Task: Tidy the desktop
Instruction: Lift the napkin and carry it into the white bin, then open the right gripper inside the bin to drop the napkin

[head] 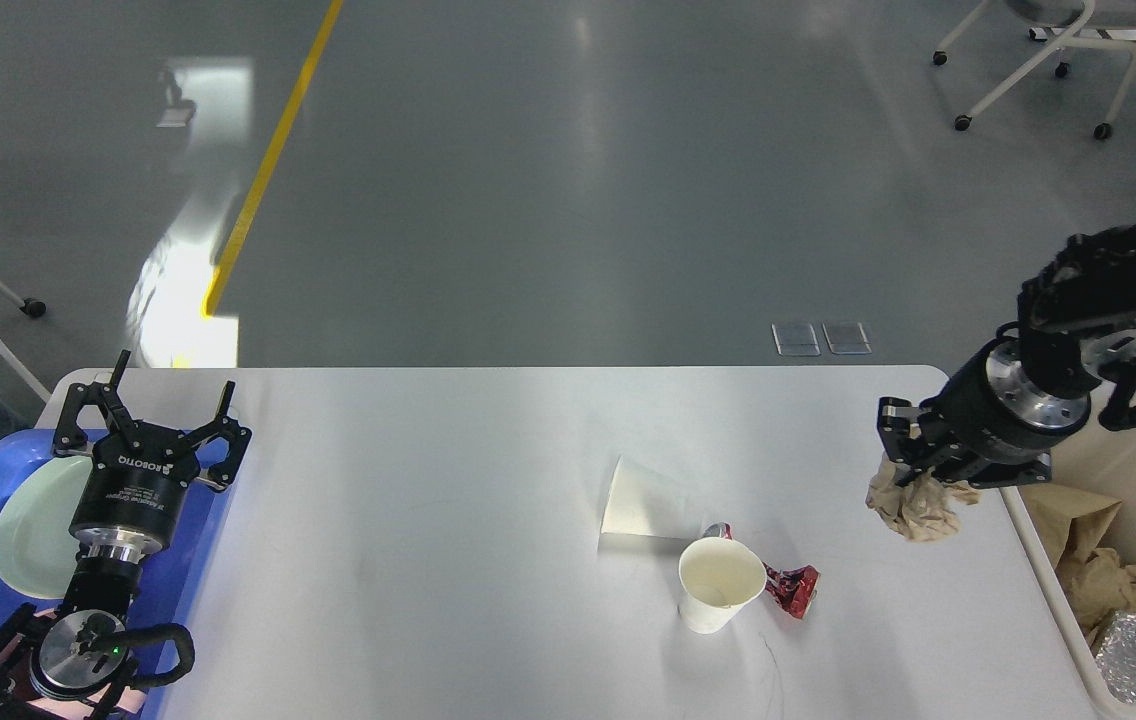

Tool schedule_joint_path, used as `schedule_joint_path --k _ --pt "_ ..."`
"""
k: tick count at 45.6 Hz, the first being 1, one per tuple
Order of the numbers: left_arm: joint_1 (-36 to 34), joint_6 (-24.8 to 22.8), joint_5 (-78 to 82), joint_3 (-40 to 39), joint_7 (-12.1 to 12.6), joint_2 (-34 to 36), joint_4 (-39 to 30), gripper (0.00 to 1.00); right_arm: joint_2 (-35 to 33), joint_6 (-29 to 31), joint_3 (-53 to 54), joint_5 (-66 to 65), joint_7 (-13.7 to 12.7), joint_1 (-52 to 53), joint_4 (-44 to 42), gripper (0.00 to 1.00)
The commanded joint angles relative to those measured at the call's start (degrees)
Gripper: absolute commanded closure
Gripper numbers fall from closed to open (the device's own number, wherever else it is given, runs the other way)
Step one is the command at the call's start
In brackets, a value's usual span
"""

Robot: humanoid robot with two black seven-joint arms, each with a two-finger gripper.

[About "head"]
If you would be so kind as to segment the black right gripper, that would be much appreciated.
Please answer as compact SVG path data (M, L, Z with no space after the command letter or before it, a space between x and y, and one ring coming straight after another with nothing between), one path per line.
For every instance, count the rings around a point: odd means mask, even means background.
M1051 482L1052 447L1088 422L1093 388L1077 341L994 338L924 405L879 397L876 432L894 486L926 471L974 489Z

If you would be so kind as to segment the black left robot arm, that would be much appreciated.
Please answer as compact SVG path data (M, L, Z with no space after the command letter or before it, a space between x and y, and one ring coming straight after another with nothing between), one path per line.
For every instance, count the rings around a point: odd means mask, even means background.
M190 489L229 489L252 432L231 413L233 380L201 427L134 418L119 393L128 365L123 351L108 379L65 393L50 452L87 471L65 524L76 553L52 609L20 603L0 623L0 719L51 719L57 702L125 719L126 693L178 683L197 662L187 626L137 623L133 609L148 562L178 537Z

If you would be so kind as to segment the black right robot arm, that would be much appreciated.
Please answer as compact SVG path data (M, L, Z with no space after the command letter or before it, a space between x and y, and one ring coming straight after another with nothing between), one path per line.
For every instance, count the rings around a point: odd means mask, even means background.
M1092 418L1136 429L1136 221L1074 234L1022 283L1001 325L938 395L880 397L878 430L897 487L924 477L976 489L1049 482L1051 451Z

